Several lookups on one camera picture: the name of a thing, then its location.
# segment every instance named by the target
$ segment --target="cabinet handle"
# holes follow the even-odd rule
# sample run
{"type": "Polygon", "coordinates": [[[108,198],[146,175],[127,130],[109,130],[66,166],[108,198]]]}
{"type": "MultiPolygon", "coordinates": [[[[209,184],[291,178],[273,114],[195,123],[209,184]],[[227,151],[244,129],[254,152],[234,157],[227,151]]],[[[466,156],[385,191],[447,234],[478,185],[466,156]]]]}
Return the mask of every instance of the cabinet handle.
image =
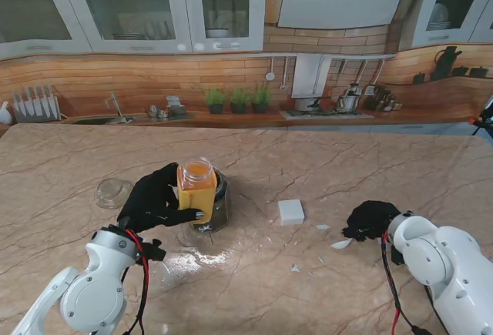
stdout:
{"type": "Polygon", "coordinates": [[[132,50],[154,50],[152,46],[130,46],[132,50]]]}
{"type": "Polygon", "coordinates": [[[450,36],[438,36],[438,37],[430,37],[428,39],[428,41],[434,41],[434,40],[446,40],[448,39],[450,36]]]}
{"type": "Polygon", "coordinates": [[[33,46],[28,46],[26,48],[27,50],[51,50],[51,46],[43,46],[43,45],[33,45],[33,46]]]}
{"type": "Polygon", "coordinates": [[[217,44],[216,47],[219,49],[238,49],[240,46],[230,44],[217,44]]]}

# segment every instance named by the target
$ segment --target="potted herb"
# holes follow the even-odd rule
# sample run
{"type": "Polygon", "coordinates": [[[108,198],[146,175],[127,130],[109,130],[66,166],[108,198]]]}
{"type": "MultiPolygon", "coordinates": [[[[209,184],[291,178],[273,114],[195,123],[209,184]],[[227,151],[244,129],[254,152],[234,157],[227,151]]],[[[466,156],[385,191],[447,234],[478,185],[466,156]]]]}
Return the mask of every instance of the potted herb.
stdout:
{"type": "Polygon", "coordinates": [[[217,88],[206,91],[206,104],[209,106],[210,114],[221,114],[224,107],[224,92],[217,88]]]}
{"type": "Polygon", "coordinates": [[[247,102],[250,95],[245,89],[235,87],[231,94],[231,112],[236,114],[244,114],[247,109],[247,102]]]}
{"type": "Polygon", "coordinates": [[[252,94],[252,108],[255,113],[267,113],[272,93],[266,82],[257,85],[252,94]]]}

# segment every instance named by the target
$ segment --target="sink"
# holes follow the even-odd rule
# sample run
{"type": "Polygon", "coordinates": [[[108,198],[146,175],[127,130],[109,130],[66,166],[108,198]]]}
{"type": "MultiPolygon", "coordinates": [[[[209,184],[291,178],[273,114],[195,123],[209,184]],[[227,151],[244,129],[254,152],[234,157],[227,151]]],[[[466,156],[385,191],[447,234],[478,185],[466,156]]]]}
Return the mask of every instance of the sink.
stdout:
{"type": "MultiPolygon", "coordinates": [[[[126,123],[133,121],[133,117],[125,117],[126,123]]],[[[94,117],[80,119],[72,123],[73,125],[115,125],[122,123],[122,117],[94,117]]]]}

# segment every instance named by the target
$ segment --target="faucet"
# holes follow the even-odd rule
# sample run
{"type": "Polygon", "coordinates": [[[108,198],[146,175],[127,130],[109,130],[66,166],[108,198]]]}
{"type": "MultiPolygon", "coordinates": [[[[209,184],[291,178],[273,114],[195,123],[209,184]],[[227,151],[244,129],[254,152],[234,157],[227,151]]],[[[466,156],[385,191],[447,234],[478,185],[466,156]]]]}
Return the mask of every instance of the faucet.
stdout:
{"type": "Polygon", "coordinates": [[[118,99],[116,98],[116,94],[114,91],[111,91],[111,98],[108,98],[105,100],[105,103],[106,103],[106,107],[109,109],[109,103],[108,101],[109,100],[112,100],[113,101],[113,105],[115,106],[116,108],[116,111],[118,112],[118,123],[128,123],[128,122],[131,122],[131,121],[128,121],[126,120],[125,116],[123,115],[122,113],[122,110],[120,109],[120,105],[118,103],[118,99]]]}

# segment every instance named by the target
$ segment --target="black glove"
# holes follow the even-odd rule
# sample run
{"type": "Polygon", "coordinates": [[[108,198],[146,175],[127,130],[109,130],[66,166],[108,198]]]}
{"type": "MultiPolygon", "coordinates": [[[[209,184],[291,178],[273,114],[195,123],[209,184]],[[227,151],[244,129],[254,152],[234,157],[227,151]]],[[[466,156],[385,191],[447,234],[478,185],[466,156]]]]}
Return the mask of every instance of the black glove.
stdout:
{"type": "Polygon", "coordinates": [[[382,237],[388,225],[399,214],[401,212],[392,203],[367,200],[354,208],[347,219],[347,227],[341,232],[357,241],[365,241],[366,238],[374,240],[382,237]]]}
{"type": "Polygon", "coordinates": [[[140,233],[158,225],[175,226],[203,218],[200,209],[178,210],[171,186],[177,185],[178,164],[170,163],[141,178],[118,215],[119,227],[140,233]]]}

